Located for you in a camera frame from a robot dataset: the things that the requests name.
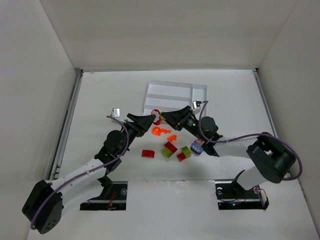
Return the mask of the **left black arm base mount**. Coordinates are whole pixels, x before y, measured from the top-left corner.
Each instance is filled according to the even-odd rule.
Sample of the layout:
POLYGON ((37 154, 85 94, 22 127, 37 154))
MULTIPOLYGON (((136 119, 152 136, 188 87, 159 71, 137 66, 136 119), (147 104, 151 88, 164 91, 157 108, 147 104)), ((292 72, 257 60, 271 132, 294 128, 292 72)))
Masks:
POLYGON ((101 194, 80 205, 81 211, 125 211, 127 208, 128 182, 116 181, 104 188, 101 194))

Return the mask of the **red curved lego brick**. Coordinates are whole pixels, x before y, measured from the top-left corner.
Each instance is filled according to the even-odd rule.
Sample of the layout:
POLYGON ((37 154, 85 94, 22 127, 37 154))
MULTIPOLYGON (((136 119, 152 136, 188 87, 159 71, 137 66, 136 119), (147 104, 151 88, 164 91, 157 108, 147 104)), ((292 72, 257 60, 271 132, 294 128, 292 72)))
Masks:
POLYGON ((148 149, 143 149, 141 152, 141 156, 143 158, 154 158, 155 157, 155 151, 154 150, 148 150, 148 149))

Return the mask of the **orange curved lego piece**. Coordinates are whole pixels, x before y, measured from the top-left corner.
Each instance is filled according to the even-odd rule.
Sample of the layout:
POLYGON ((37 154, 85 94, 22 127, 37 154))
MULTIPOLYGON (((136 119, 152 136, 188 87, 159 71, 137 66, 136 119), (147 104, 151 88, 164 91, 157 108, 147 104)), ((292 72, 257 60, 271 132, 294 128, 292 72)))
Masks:
POLYGON ((174 142, 174 141, 177 140, 177 135, 168 136, 168 137, 167 137, 167 140, 168 140, 169 142, 174 142))

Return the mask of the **orange round lego disc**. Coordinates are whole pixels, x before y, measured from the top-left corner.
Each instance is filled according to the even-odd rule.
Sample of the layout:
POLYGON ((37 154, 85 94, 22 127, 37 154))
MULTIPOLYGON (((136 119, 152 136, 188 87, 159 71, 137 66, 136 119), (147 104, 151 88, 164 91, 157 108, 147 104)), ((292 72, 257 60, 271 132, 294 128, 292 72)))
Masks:
POLYGON ((156 136, 161 136, 162 132, 163 132, 162 129, 158 126, 155 126, 152 129, 152 133, 156 136))

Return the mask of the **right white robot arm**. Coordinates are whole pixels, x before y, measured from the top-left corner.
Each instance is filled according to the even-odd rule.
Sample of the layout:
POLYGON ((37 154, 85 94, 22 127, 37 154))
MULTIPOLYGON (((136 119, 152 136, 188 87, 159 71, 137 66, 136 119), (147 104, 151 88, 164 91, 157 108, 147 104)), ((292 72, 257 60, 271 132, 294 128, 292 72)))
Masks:
POLYGON ((281 183, 299 160, 291 147, 267 132, 225 138, 218 133, 212 117, 196 116, 190 106, 160 115, 173 129, 185 129, 195 136, 196 143, 209 156, 250 159, 253 166, 242 170, 232 181, 241 190, 248 191, 265 182, 281 183))

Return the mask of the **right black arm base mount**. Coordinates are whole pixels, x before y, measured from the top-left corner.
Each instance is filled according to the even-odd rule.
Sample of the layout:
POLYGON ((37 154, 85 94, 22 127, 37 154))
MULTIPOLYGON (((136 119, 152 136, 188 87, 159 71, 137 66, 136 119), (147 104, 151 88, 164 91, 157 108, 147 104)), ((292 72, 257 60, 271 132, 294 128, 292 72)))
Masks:
POLYGON ((216 181, 215 194, 219 210, 266 210, 269 198, 266 191, 259 185, 249 190, 243 189, 238 183, 216 181))

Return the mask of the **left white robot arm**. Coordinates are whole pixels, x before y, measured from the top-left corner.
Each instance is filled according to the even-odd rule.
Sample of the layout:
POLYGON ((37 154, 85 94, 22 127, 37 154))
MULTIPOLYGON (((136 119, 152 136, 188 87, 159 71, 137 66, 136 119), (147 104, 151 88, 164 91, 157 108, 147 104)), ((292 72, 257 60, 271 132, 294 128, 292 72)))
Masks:
POLYGON ((99 152, 86 164, 72 173, 55 180, 40 180, 31 190, 22 213, 30 221, 30 229, 40 234, 51 231, 67 211, 67 202, 90 183, 107 182, 107 175, 121 163, 121 157, 129 150, 135 138, 142 137, 152 126, 155 115, 127 114, 127 120, 116 122, 120 130, 112 130, 99 152))

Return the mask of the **red oval flower lego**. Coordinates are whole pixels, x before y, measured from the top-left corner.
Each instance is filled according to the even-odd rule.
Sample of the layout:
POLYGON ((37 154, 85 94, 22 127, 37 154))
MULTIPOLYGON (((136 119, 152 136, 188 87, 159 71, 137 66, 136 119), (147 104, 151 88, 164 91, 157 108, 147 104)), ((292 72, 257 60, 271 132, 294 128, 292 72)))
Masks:
POLYGON ((165 118, 162 116, 162 112, 158 109, 153 109, 151 111, 151 115, 154 115, 155 118, 153 120, 154 125, 160 125, 163 121, 165 121, 165 118))

